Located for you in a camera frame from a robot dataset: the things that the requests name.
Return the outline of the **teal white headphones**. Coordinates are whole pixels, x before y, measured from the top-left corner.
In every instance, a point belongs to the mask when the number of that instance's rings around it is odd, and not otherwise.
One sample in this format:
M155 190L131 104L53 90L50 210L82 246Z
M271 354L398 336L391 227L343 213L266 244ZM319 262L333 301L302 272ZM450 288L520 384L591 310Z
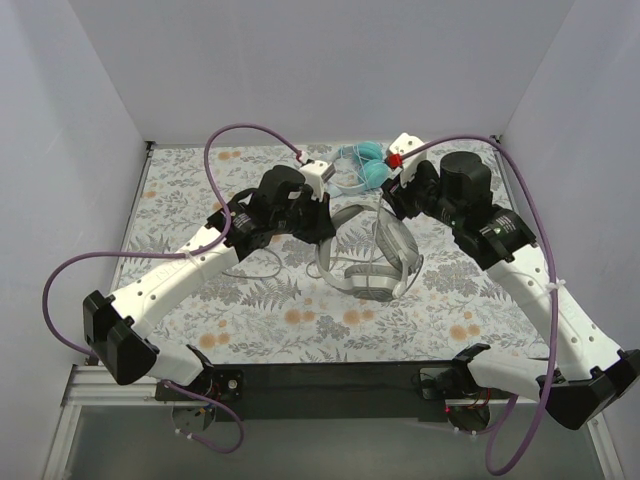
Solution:
M361 142L339 147L330 157L335 174L327 191L333 196L355 196L379 188L390 176L381 146Z

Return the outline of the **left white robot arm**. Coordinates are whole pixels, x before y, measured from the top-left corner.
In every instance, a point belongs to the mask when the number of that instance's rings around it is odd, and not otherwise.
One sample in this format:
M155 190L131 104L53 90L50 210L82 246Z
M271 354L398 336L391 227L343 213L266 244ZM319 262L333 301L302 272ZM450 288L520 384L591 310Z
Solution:
M260 185L234 197L178 251L139 280L109 295L99 291L83 301L84 335L119 385L144 376L169 380L193 400L213 386L213 366L191 345L155 339L155 327L174 307L207 281L269 245L275 235L290 234L308 244L333 237L327 181L335 169L310 161L300 169L278 165Z

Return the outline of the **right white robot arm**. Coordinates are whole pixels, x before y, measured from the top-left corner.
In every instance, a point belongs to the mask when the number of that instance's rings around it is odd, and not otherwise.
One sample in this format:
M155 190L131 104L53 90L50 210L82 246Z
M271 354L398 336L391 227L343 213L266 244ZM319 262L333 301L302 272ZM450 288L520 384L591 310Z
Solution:
M623 350L590 319L549 271L535 235L493 201L491 171L468 151L438 166L413 158L382 185L399 219L423 213L452 229L455 244L501 286L548 345L548 360L510 360L487 345L452 361L454 389L475 397L486 388L544 404L560 425L578 430L639 379L638 350Z

